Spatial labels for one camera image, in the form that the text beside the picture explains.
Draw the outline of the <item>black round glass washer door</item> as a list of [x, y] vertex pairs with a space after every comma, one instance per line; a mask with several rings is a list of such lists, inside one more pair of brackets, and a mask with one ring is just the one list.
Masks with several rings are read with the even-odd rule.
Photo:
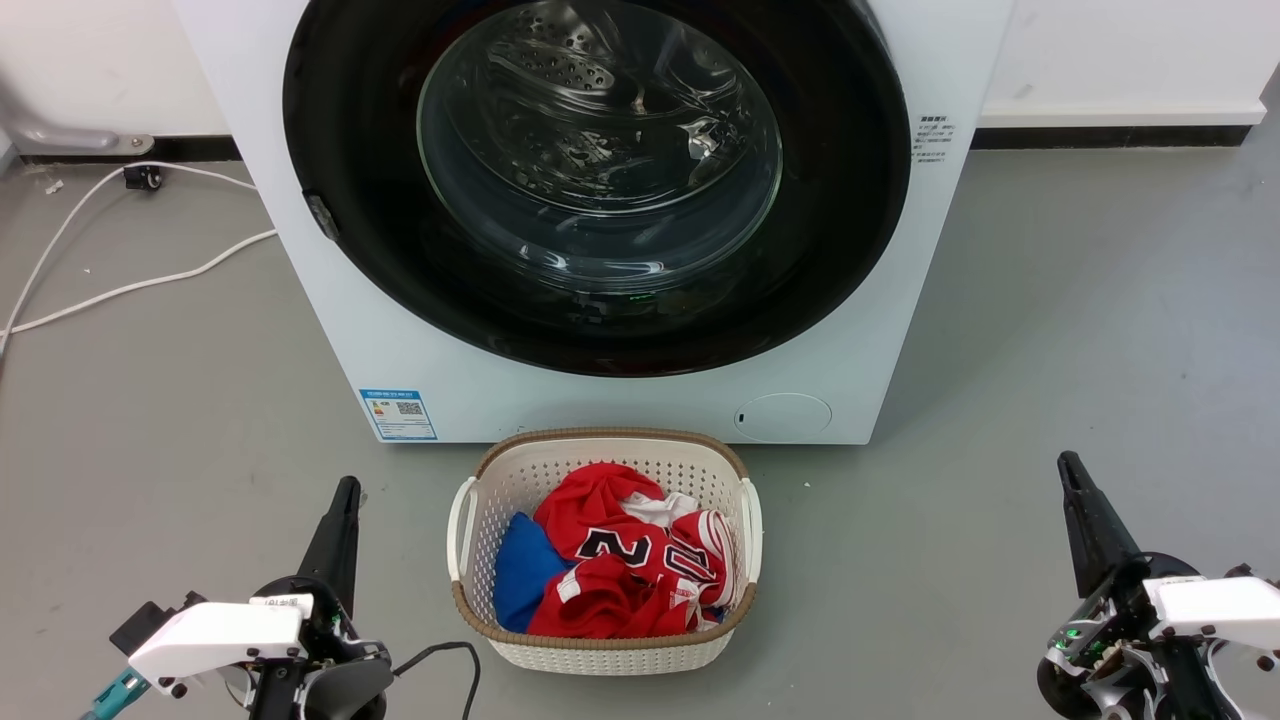
[[620, 283], [548, 275], [488, 251], [433, 188], [419, 145], [429, 74], [461, 35], [540, 0], [308, 0], [283, 124], [316, 224], [381, 291], [488, 352], [554, 372], [681, 375], [809, 331], [849, 300], [902, 215], [908, 102], [863, 0], [625, 0], [721, 42], [762, 87], [781, 183], [714, 263]]

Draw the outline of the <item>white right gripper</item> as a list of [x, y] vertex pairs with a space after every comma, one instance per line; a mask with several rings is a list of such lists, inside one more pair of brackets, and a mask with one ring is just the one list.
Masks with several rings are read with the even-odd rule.
[[1042, 700], [1064, 720], [1260, 720], [1220, 665], [1249, 651], [1280, 678], [1280, 589], [1165, 555], [1129, 560], [1138, 544], [1076, 452], [1059, 455], [1059, 479], [1082, 605], [1038, 664]]

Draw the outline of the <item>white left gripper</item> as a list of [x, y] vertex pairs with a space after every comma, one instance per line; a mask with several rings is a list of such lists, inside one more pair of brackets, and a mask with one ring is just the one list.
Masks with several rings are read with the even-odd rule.
[[387, 647], [358, 635], [355, 612], [362, 486], [342, 477], [300, 565], [244, 602], [187, 601], [147, 612], [128, 666], [156, 691], [242, 673], [248, 720], [385, 720]]

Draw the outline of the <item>blue energy label sticker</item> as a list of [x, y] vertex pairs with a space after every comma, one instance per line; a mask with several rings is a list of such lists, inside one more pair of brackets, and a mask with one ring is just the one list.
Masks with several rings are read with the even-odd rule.
[[374, 434], [383, 443], [426, 443], [438, 433], [417, 389], [358, 389]]

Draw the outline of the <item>round filter cover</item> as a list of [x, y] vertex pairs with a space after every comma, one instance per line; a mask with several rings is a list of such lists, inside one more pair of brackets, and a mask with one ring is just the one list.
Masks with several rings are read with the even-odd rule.
[[772, 393], [742, 405], [733, 415], [739, 433], [759, 443], [806, 443], [831, 424], [832, 409], [814, 396]]

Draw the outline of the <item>white front-load washing machine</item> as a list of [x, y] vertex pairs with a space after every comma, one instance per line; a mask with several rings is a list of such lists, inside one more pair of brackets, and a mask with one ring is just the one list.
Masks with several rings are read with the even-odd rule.
[[1015, 4], [863, 0], [902, 83], [910, 152], [920, 115], [948, 115], [957, 128], [946, 161], [918, 165], [911, 158], [890, 245], [849, 300], [809, 331], [740, 363], [681, 375], [602, 377], [517, 363], [439, 331], [323, 233], [301, 192], [282, 106], [291, 41], [308, 0], [172, 1], [362, 411], [358, 389], [417, 389], [438, 433], [426, 443], [605, 425], [736, 443], [753, 442], [733, 424], [742, 405], [801, 393], [832, 409], [827, 429], [803, 445], [864, 445], [873, 434]]

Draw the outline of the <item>small printed text sticker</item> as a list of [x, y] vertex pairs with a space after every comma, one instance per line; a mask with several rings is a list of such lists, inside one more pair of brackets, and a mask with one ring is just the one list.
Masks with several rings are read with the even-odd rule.
[[911, 160], [918, 165], [943, 163], [956, 136], [948, 115], [920, 115], [911, 135]]

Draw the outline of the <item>blue garment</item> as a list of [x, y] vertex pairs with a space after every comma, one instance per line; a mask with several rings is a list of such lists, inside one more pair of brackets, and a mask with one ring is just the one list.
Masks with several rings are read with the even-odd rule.
[[571, 568], [573, 562], [561, 557], [544, 528], [527, 514], [516, 512], [494, 561], [492, 602], [499, 626], [525, 634], [548, 583]]

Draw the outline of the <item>white woven laundry basket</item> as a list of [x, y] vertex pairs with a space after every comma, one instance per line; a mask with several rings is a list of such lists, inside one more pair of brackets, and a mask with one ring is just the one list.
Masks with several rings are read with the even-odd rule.
[[[667, 492], [723, 512], [733, 527], [739, 592], [710, 632], [602, 641], [518, 634], [499, 626], [492, 602], [494, 561], [516, 512], [532, 518], [575, 469], [617, 462]], [[462, 619], [508, 662], [543, 673], [644, 676], [704, 667], [727, 648], [755, 598], [763, 523], [758, 492], [741, 457], [708, 436], [646, 428], [531, 432], [493, 446], [458, 488], [445, 533], [452, 592]]]

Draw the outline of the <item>white garment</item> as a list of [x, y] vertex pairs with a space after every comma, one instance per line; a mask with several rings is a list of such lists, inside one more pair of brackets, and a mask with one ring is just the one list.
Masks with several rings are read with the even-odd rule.
[[650, 498], [635, 492], [620, 501], [620, 509], [639, 521], [669, 529], [678, 519], [698, 512], [700, 505], [696, 498], [678, 492], [668, 493], [664, 498]]

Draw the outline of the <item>red basketball jersey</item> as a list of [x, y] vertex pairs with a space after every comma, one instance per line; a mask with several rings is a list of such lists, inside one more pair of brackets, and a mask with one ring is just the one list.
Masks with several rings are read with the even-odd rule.
[[620, 509], [635, 492], [672, 493], [631, 466], [591, 462], [541, 501], [532, 520], [573, 568], [548, 583], [527, 633], [622, 641], [721, 624], [739, 592], [730, 519], [698, 501], [698, 512], [659, 528]]

